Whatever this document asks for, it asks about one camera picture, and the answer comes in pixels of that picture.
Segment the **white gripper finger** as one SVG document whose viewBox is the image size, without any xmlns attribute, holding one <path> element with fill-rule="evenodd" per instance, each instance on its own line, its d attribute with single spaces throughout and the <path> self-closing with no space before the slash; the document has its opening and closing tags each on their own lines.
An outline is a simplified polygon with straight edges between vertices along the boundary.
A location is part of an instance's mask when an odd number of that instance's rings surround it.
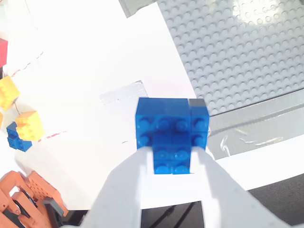
<svg viewBox="0 0 304 228">
<path fill-rule="evenodd" d="M 201 147 L 196 174 L 202 181 L 201 205 L 207 228 L 288 228 L 289 225 L 244 190 Z"/>
<path fill-rule="evenodd" d="M 151 147 L 138 149 L 108 175 L 83 228 L 139 228 L 143 180 L 152 160 Z"/>
</svg>

